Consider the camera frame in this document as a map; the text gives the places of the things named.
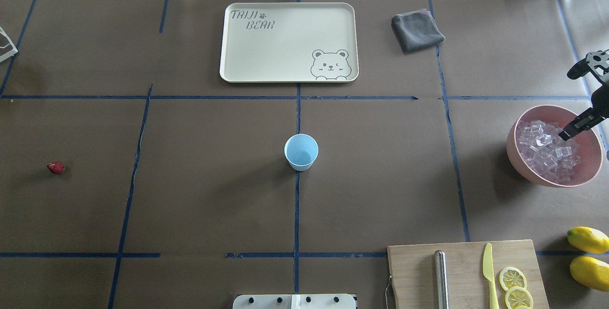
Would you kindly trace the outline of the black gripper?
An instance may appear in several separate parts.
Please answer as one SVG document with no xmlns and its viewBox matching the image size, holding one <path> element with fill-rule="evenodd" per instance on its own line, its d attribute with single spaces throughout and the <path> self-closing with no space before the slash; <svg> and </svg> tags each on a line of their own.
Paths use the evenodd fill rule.
<svg viewBox="0 0 609 309">
<path fill-rule="evenodd" d="M 591 72 L 595 79 L 607 85 L 609 83 L 609 50 L 598 50 L 587 53 L 585 58 L 577 61 L 566 73 L 569 79 L 575 80 Z M 570 140 L 579 133 L 606 120 L 609 115 L 608 107 L 590 107 L 567 124 L 559 133 L 562 140 Z"/>
</svg>

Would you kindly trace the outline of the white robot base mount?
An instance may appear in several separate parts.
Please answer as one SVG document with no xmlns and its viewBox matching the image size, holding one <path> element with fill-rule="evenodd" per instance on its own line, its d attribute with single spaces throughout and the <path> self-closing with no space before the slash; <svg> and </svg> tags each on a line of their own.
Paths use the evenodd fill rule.
<svg viewBox="0 0 609 309">
<path fill-rule="evenodd" d="M 233 309 L 356 309 L 357 297 L 346 293 L 328 294 L 242 294 Z"/>
</svg>

